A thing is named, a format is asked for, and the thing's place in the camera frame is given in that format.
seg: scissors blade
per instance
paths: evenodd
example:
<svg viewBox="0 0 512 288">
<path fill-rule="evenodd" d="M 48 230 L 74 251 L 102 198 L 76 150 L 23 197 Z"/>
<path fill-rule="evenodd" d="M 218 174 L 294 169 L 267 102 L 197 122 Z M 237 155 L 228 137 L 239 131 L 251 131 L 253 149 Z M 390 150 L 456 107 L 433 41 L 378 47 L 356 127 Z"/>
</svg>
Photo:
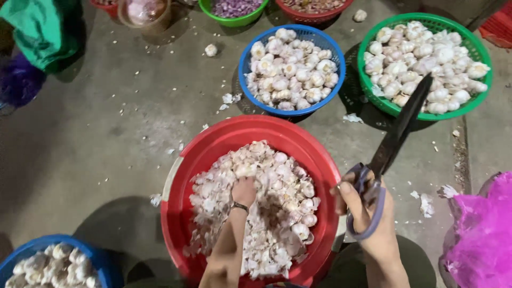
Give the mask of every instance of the scissors blade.
<svg viewBox="0 0 512 288">
<path fill-rule="evenodd" d="M 377 148 L 372 161 L 368 164 L 368 167 L 375 174 L 375 179 L 380 179 L 380 176 L 388 170 L 395 160 L 396 155 L 411 131 L 412 124 L 418 118 L 421 107 L 429 94 L 432 81 L 433 78 L 430 73 L 420 81 L 411 98 L 409 98 L 400 114 L 398 114 L 398 117 L 396 117 L 393 127 L 386 133 Z"/>
</svg>

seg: forearm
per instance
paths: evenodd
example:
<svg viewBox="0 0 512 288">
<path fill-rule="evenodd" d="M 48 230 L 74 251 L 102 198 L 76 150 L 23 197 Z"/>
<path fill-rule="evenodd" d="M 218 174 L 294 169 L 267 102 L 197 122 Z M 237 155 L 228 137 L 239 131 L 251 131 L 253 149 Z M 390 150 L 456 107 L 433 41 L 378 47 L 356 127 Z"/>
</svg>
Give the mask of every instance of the forearm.
<svg viewBox="0 0 512 288">
<path fill-rule="evenodd" d="M 237 287 L 242 267 L 242 253 L 247 212 L 232 209 L 222 226 L 199 287 Z"/>
<path fill-rule="evenodd" d="M 400 255 L 388 259 L 386 263 L 378 263 L 366 252 L 366 277 L 369 288 L 409 288 L 409 279 L 400 260 Z"/>
</svg>

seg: purple bag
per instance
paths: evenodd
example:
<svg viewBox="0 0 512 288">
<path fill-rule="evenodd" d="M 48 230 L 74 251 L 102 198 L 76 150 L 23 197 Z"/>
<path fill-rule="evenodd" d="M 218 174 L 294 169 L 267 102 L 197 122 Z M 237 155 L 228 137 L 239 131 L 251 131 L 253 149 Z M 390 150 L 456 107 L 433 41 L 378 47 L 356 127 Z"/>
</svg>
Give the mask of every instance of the purple bag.
<svg viewBox="0 0 512 288">
<path fill-rule="evenodd" d="M 450 199 L 455 217 L 445 237 L 444 264 L 461 288 L 512 283 L 512 172 L 498 173 L 479 195 Z"/>
</svg>

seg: scissors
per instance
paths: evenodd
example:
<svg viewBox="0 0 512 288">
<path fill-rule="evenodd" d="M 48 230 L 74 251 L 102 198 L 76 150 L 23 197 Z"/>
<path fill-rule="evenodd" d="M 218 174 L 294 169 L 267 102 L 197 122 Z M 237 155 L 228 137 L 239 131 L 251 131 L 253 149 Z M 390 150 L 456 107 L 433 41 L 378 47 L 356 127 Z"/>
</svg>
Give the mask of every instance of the scissors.
<svg viewBox="0 0 512 288">
<path fill-rule="evenodd" d="M 363 205 L 367 207 L 375 205 L 376 207 L 370 225 L 362 233 L 357 233 L 354 230 L 354 216 L 350 211 L 348 212 L 347 230 L 357 241 L 370 237 L 380 222 L 386 198 L 386 189 L 381 187 L 380 177 L 391 166 L 398 151 L 400 151 L 400 148 L 407 139 L 412 124 L 418 118 L 421 107 L 430 91 L 432 80 L 433 78 L 429 73 L 420 81 L 411 98 L 402 108 L 400 114 L 398 114 L 393 127 L 384 136 L 384 139 L 377 148 L 377 152 L 373 155 L 372 161 L 367 165 L 358 163 L 347 172 L 347 174 L 351 172 L 355 174 L 354 188 L 359 193 Z M 375 175 L 375 179 L 372 181 L 367 180 L 370 171 L 373 171 Z"/>
</svg>

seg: wristwatch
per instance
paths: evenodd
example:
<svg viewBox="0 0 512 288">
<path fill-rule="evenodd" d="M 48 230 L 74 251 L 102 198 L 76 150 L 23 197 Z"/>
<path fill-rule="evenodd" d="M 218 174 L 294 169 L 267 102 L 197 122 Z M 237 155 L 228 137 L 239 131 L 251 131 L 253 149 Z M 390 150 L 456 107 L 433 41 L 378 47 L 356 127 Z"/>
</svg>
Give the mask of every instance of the wristwatch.
<svg viewBox="0 0 512 288">
<path fill-rule="evenodd" d="M 242 205 L 238 202 L 233 202 L 233 206 L 231 206 L 231 209 L 233 209 L 233 208 L 242 208 L 245 210 L 245 212 L 247 212 L 247 215 L 249 215 L 249 208 L 247 208 L 246 205 Z"/>
</svg>

